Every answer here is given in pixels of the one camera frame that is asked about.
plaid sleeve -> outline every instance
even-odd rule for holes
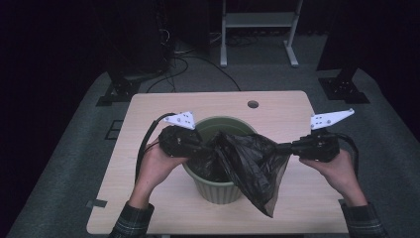
[[[145,235],[154,210],[151,204],[148,209],[138,209],[126,203],[108,238],[139,238]]]
[[[388,238],[372,204],[348,207],[342,204],[342,210],[352,238]]]

person's left hand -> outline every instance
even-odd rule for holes
[[[187,160],[168,156],[160,148],[158,139],[147,145],[129,205],[137,208],[148,207],[149,197],[155,187],[163,182],[174,168]]]

hand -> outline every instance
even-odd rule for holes
[[[324,176],[328,184],[343,196],[347,206],[363,206],[368,204],[356,179],[352,157],[349,152],[340,150],[340,154],[329,163],[305,159],[300,159],[299,161],[317,170]]]
[[[144,209],[149,205],[149,198],[157,185],[163,182],[174,168],[185,163],[187,158],[172,158],[160,147],[158,139],[146,146],[139,177],[136,181],[128,204]]]

white stand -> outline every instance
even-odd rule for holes
[[[290,34],[287,41],[284,41],[290,64],[298,67],[296,56],[291,44],[293,43],[297,23],[299,21],[300,9],[303,0],[299,0],[294,12],[276,13],[226,13],[226,0],[223,0],[222,12],[222,45],[220,47],[220,66],[228,65],[226,52],[226,29],[227,28],[259,28],[259,27],[290,27]]]

gray carpet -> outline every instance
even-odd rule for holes
[[[244,91],[303,90],[316,113],[354,108],[356,114],[330,128],[351,136],[360,150],[360,181],[368,199],[375,205],[391,237],[418,237],[420,233],[420,145],[381,94],[376,82],[362,70],[354,83],[370,104],[329,101],[317,78],[335,76],[336,71],[317,72],[326,37],[297,36],[293,44],[300,67],[292,68],[273,37],[261,37],[245,48],[228,48],[228,67],[224,69]],[[219,48],[207,58],[219,63]],[[233,81],[203,59],[183,58],[188,69],[163,80],[150,92],[236,91]],[[172,59],[170,73],[185,68]],[[157,79],[142,84],[146,92]],[[92,84],[62,135],[49,164],[34,188],[8,237],[103,237],[87,233],[89,200],[96,198],[115,141],[105,140],[114,120],[123,120],[129,103],[96,107],[110,84],[107,73]],[[305,237],[347,237],[343,234],[305,234]]]

